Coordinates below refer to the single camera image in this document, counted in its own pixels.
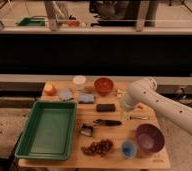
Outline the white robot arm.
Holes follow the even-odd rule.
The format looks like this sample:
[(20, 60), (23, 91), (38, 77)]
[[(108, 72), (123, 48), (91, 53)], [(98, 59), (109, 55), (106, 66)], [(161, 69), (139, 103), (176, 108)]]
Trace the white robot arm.
[(156, 90), (157, 82), (152, 77), (131, 82), (121, 97), (121, 106), (130, 111), (138, 103), (143, 103), (192, 135), (192, 108), (166, 98)]

